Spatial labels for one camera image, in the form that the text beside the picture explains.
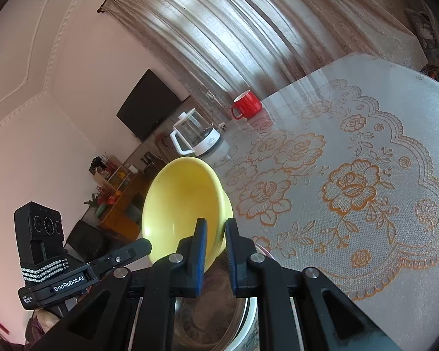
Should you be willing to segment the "person left hand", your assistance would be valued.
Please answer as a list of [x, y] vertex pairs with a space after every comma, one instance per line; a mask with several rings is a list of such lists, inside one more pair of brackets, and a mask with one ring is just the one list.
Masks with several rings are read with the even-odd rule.
[[34, 344], [60, 321], [57, 315], [44, 309], [34, 310], [25, 330], [26, 344]]

